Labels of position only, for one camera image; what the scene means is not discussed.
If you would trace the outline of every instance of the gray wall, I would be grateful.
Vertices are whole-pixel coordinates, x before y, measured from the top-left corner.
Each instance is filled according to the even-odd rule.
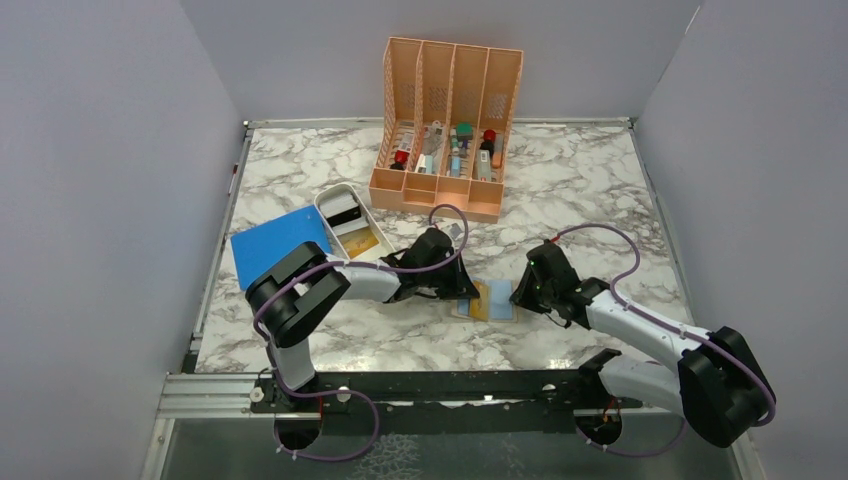
[[[241,115],[383,115],[389,36],[526,51],[516,115],[636,116],[700,0],[182,0]]]
[[[240,117],[176,0],[0,9],[0,472],[138,478]]]
[[[697,321],[778,395],[769,478],[844,478],[848,4],[708,0],[637,124]]]

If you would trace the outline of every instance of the robotic arm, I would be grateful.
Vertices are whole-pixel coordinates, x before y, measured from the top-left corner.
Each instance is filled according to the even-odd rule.
[[[453,261],[426,268],[452,255]],[[512,303],[538,313],[556,311],[569,322],[615,336],[659,362],[636,361],[607,349],[579,369],[586,379],[586,391],[592,395],[603,400],[632,398],[664,408],[684,417],[699,435],[719,447],[729,446],[769,411],[774,393],[738,332],[727,327],[709,332],[685,325],[626,299],[622,305],[622,297],[616,298],[617,292],[606,282],[581,280],[562,249],[552,242],[532,249],[527,259]],[[436,228],[428,228],[412,247],[384,257],[379,265],[386,270],[335,259],[309,242],[247,289],[247,300],[271,339],[269,352],[287,389],[297,391],[315,377],[308,337],[339,300],[397,302],[422,295],[421,288],[435,293],[422,295],[428,298],[479,298],[450,238]],[[280,294],[285,285],[310,271],[315,273],[307,275],[302,284]],[[645,312],[675,326],[680,334],[648,321]],[[724,352],[717,354],[693,336],[709,339]],[[739,364],[756,375],[771,398]],[[609,432],[578,426],[598,443],[609,444],[618,438],[618,433],[610,436]]]

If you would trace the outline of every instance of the marble tabletop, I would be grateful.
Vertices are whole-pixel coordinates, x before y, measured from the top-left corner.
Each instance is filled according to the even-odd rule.
[[[214,292],[197,372],[255,372],[268,366],[239,289],[229,236],[312,203],[338,182],[368,181],[382,128],[282,128],[255,131]],[[498,224],[471,222],[465,264],[473,276],[519,280],[526,252],[558,230],[584,222],[615,225],[642,251],[642,266],[620,283],[630,297],[691,323],[629,131],[624,127],[516,125],[510,135]],[[426,219],[372,209],[396,248],[409,246]],[[629,268],[627,244],[606,231],[560,240],[581,277],[610,279]],[[450,302],[419,297],[396,303],[346,301],[310,337],[319,371],[511,370],[576,368],[610,347],[645,358],[621,341],[578,325],[563,329],[527,311],[511,324],[451,315]]]

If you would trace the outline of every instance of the red cap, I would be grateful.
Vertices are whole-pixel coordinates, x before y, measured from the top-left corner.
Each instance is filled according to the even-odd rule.
[[[398,150],[395,152],[395,161],[398,163],[406,163],[409,160],[409,152]]]

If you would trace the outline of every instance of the white container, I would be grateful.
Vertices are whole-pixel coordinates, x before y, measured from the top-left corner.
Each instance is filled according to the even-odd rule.
[[[345,251],[342,242],[339,241],[339,237],[333,232],[333,228],[330,227],[330,224],[327,222],[327,219],[324,218],[324,214],[321,213],[321,204],[327,200],[338,197],[344,193],[350,193],[353,195],[354,201],[359,205],[359,209],[362,211],[362,218],[365,218],[368,221],[368,228],[371,229],[371,232],[377,238],[377,245],[369,248],[365,252],[359,254],[359,256],[355,258],[350,258],[350,255]],[[339,183],[337,185],[333,185],[332,187],[324,190],[315,196],[314,201],[315,208],[318,209],[318,213],[321,215],[321,220],[324,222],[324,228],[327,230],[327,236],[332,238],[335,242],[335,245],[338,247],[338,255],[349,260],[358,260],[362,262],[371,262],[377,260],[380,257],[385,257],[390,253],[394,253],[395,247],[386,239],[386,235],[383,233],[383,230],[380,229],[380,226],[377,225],[377,222],[374,221],[374,217],[371,216],[371,212],[365,208],[365,203],[360,198],[359,194],[356,193],[356,189],[353,188],[353,185],[348,183]]]

